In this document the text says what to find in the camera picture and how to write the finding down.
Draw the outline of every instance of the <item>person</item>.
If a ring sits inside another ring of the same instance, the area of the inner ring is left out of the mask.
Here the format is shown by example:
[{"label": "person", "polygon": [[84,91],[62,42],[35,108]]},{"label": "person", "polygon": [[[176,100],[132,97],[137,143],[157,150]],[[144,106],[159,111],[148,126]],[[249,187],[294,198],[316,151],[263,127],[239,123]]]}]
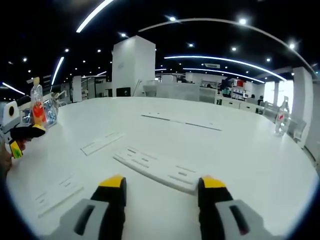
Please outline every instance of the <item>person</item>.
[{"label": "person", "polygon": [[264,96],[260,96],[258,100],[258,105],[261,106],[261,102],[264,102]]},{"label": "person", "polygon": [[256,96],[254,94],[251,94],[251,97],[247,98],[246,102],[249,104],[258,105],[258,101],[256,100]]}]

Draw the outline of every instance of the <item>white wall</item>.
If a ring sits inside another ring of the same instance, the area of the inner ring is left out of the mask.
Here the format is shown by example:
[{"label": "white wall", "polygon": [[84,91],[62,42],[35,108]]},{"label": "white wall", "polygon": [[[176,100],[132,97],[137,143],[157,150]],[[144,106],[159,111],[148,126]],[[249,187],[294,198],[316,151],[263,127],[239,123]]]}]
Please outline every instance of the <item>white wall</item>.
[{"label": "white wall", "polygon": [[317,160],[320,158],[320,83],[313,84],[313,112],[310,124],[309,134],[306,138],[305,146]]},{"label": "white wall", "polygon": [[213,74],[201,74],[201,73],[193,73],[193,72],[185,73],[185,79],[187,81],[192,81],[195,84],[199,84],[199,85],[201,85],[202,81],[221,83],[222,80],[226,78],[227,78],[226,76],[213,75]]},{"label": "white wall", "polygon": [[303,148],[306,144],[306,139],[312,120],[314,106],[313,80],[310,73],[302,66],[294,68],[293,72],[294,99],[292,116],[296,119],[302,119],[306,122],[301,141],[298,143],[298,145]]},{"label": "white wall", "polygon": [[131,95],[138,81],[155,79],[156,45],[142,37],[133,36],[113,47],[112,94],[118,88],[131,88]]},{"label": "white wall", "polygon": [[81,76],[74,76],[72,79],[72,102],[82,102]]}]

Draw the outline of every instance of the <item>curved led light strip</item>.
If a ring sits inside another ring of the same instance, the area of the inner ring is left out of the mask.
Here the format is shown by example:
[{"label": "curved led light strip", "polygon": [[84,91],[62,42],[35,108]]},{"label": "curved led light strip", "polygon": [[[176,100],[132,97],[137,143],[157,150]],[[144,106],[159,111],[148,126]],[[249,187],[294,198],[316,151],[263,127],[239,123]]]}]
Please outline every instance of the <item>curved led light strip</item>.
[{"label": "curved led light strip", "polygon": [[62,64],[62,62],[64,61],[64,59],[65,59],[65,57],[62,56],[62,57],[60,58],[60,60],[59,60],[58,65],[56,66],[56,69],[55,69],[55,72],[54,72],[54,75],[53,75],[53,78],[52,78],[51,86],[54,84],[54,82],[55,82],[55,80],[56,80],[56,76],[57,76],[57,74],[58,74],[58,71],[59,71],[59,69],[60,69],[60,67],[61,67],[61,64]]},{"label": "curved led light strip", "polygon": [[102,9],[108,6],[113,0],[104,0],[99,6],[93,10],[89,16],[81,23],[81,25],[76,30],[77,33],[81,33],[81,31],[88,25],[88,23],[98,14]]},{"label": "curved led light strip", "polygon": [[97,76],[100,76],[100,75],[102,75],[102,74],[105,74],[106,72],[107,72],[107,71],[101,72],[101,73],[97,74]]},{"label": "curved led light strip", "polygon": [[231,74],[231,75],[236,75],[236,76],[239,76],[239,77],[242,77],[242,78],[250,79],[250,80],[253,80],[253,81],[256,81],[256,82],[265,84],[264,81],[255,79],[255,78],[253,78],[253,77],[244,76],[244,75],[241,75],[241,74],[237,74],[237,73],[233,73],[233,72],[228,72],[228,71],[218,71],[218,70],[201,69],[201,68],[183,68],[183,69],[184,69],[184,70],[206,71],[206,72],[208,71],[208,72],[215,72],[215,73],[222,73],[222,74]]},{"label": "curved led light strip", "polygon": [[307,63],[307,61],[295,50],[291,49],[290,46],[288,44],[286,44],[284,41],[280,40],[279,38],[277,38],[276,36],[271,35],[270,33],[263,31],[257,27],[254,26],[250,26],[247,24],[241,24],[239,22],[236,21],[230,21],[230,20],[225,20],[225,19],[219,19],[219,18],[186,18],[186,19],[177,19],[176,21],[166,21],[166,22],[162,22],[156,25],[152,25],[152,26],[148,26],[146,28],[140,29],[139,32],[143,32],[149,29],[153,29],[153,28],[157,28],[160,26],[164,26],[164,25],[168,25],[168,24],[176,24],[176,23],[183,23],[183,22],[196,22],[196,21],[209,21],[209,22],[220,22],[220,23],[225,23],[225,24],[233,24],[233,25],[238,25],[241,26],[242,28],[248,28],[251,30],[254,30],[256,32],[259,32],[263,35],[266,35],[274,40],[276,40],[277,42],[279,42],[280,44],[284,45],[285,47],[287,47],[290,51],[292,51],[298,58],[300,58],[300,60],[308,66],[308,68],[310,69],[311,72],[313,72],[314,74],[316,74],[315,70],[309,65],[309,63]]},{"label": "curved led light strip", "polygon": [[269,71],[265,68],[262,68],[262,67],[244,62],[244,61],[238,61],[238,60],[233,60],[233,59],[229,59],[229,58],[221,58],[221,57],[215,57],[215,56],[166,56],[164,59],[214,59],[214,60],[227,61],[227,62],[242,64],[242,65],[246,65],[246,66],[249,66],[249,67],[252,67],[255,69],[259,69],[259,70],[264,71],[268,74],[271,74],[271,75],[273,75],[283,81],[287,81],[287,79],[285,79],[284,77],[282,77],[272,71]]},{"label": "curved led light strip", "polygon": [[6,87],[9,88],[9,89],[12,89],[13,91],[16,91],[17,93],[20,93],[20,94],[22,94],[22,95],[26,95],[24,92],[15,89],[14,87],[6,84],[5,82],[2,82],[2,85],[6,86]]}]

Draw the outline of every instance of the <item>white plastic piece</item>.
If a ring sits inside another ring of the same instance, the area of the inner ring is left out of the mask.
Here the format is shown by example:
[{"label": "white plastic piece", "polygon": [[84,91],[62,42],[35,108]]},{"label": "white plastic piece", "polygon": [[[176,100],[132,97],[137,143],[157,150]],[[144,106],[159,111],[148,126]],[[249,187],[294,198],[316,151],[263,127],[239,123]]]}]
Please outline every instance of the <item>white plastic piece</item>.
[{"label": "white plastic piece", "polygon": [[124,134],[113,132],[111,134],[106,135],[103,138],[90,142],[86,146],[82,147],[81,150],[84,152],[85,155],[89,156],[90,154],[93,154],[94,152],[104,148],[105,146],[117,141],[123,136]]},{"label": "white plastic piece", "polygon": [[153,118],[153,119],[170,121],[170,122],[179,123],[179,124],[187,124],[187,125],[191,125],[191,126],[212,129],[212,130],[216,130],[216,131],[222,131],[221,127],[218,126],[216,123],[201,121],[199,119],[197,119],[197,120],[183,119],[183,118],[178,118],[177,116],[172,116],[172,115],[163,114],[163,113],[154,113],[154,112],[144,113],[144,114],[141,114],[141,116]]},{"label": "white plastic piece", "polygon": [[74,195],[83,188],[79,178],[69,175],[56,182],[35,197],[35,208],[38,217],[54,208],[56,205]]},{"label": "white plastic piece", "polygon": [[191,195],[196,193],[201,176],[189,167],[158,159],[133,147],[127,147],[121,153],[115,154],[113,158],[168,187]]}]

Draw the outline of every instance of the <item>ceiling spotlight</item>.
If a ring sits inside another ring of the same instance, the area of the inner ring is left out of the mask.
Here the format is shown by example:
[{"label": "ceiling spotlight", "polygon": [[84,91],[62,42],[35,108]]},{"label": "ceiling spotlight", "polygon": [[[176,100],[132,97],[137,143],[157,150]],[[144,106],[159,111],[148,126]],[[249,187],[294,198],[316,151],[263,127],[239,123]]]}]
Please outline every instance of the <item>ceiling spotlight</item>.
[{"label": "ceiling spotlight", "polygon": [[247,24],[247,20],[244,19],[244,18],[241,18],[241,19],[239,20],[239,23],[242,24],[242,25],[245,25],[245,24]]}]

